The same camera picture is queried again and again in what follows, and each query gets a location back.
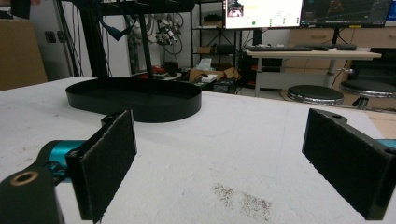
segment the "keyboard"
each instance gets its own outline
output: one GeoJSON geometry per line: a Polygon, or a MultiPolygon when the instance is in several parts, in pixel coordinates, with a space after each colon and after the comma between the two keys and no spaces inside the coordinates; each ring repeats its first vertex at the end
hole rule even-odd
{"type": "Polygon", "coordinates": [[[312,51],[307,47],[265,47],[265,46],[248,46],[245,47],[250,51],[312,51]]]}
{"type": "Polygon", "coordinates": [[[355,50],[354,44],[302,44],[295,47],[305,47],[310,49],[339,49],[339,50],[355,50]]]}

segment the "box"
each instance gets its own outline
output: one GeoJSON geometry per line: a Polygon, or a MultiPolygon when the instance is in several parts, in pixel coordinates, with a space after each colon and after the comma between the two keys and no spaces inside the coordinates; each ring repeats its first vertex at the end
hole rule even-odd
{"type": "Polygon", "coordinates": [[[222,21],[204,21],[202,23],[203,26],[216,26],[218,28],[222,28],[222,21]]]}
{"type": "Polygon", "coordinates": [[[33,24],[0,20],[0,91],[47,82],[33,24]]]}
{"type": "Polygon", "coordinates": [[[209,70],[200,70],[192,68],[190,70],[190,78],[189,82],[193,82],[196,78],[200,77],[202,74],[214,74],[218,75],[218,80],[221,77],[233,77],[235,79],[239,79],[239,73],[236,68],[234,68],[230,63],[212,63],[211,66],[215,68],[215,71],[209,70]]]}
{"type": "Polygon", "coordinates": [[[197,47],[197,53],[215,53],[215,47],[197,47]]]}

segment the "stool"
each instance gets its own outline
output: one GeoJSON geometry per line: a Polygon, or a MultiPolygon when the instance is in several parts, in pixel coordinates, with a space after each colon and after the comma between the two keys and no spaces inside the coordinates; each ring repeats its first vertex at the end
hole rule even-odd
{"type": "Polygon", "coordinates": [[[343,93],[331,88],[313,85],[290,87],[288,97],[297,102],[315,105],[340,105],[344,101],[343,93]]]}
{"type": "Polygon", "coordinates": [[[352,105],[358,109],[366,109],[369,101],[368,97],[373,98],[396,98],[396,87],[376,81],[368,80],[349,80],[340,84],[340,89],[354,95],[359,95],[352,105]]]}

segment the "white desk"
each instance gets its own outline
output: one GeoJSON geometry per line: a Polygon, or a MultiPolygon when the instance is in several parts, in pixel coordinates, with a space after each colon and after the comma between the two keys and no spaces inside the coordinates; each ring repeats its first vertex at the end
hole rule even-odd
{"type": "MultiPolygon", "coordinates": [[[[67,102],[64,89],[86,79],[0,92],[1,180],[49,141],[88,139],[101,127],[103,115],[67,102]]],[[[190,118],[136,122],[137,155],[102,223],[366,223],[302,153],[310,106],[204,91],[190,118]]],[[[364,113],[320,108],[382,137],[364,113]]],[[[71,184],[56,190],[66,223],[91,223],[80,220],[71,184]]],[[[373,223],[395,220],[393,198],[373,223]]]]}
{"type": "Polygon", "coordinates": [[[326,74],[323,86],[331,87],[334,81],[335,63],[337,60],[372,60],[380,58],[381,54],[366,51],[350,51],[350,50],[328,50],[328,51],[248,51],[247,55],[258,58],[257,75],[255,83],[255,96],[260,93],[262,76],[266,73],[262,72],[262,59],[330,59],[329,70],[326,74]]]}

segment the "white tabletop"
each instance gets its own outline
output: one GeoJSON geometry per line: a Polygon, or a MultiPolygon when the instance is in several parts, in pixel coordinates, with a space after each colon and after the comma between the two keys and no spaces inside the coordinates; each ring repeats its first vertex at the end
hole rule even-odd
{"type": "Polygon", "coordinates": [[[253,58],[313,58],[313,59],[344,59],[372,60],[381,54],[358,50],[312,50],[312,51],[247,51],[253,58]]]}
{"type": "MultiPolygon", "coordinates": [[[[1,180],[49,141],[85,140],[100,129],[104,115],[67,102],[64,89],[86,79],[0,92],[1,180]]],[[[102,223],[365,223],[302,153],[311,105],[206,91],[202,98],[190,118],[134,123],[137,155],[102,223]]],[[[364,113],[321,108],[382,137],[364,113]]],[[[80,220],[71,184],[56,190],[66,223],[91,223],[80,220]]],[[[392,200],[376,223],[395,220],[392,200]]]]}

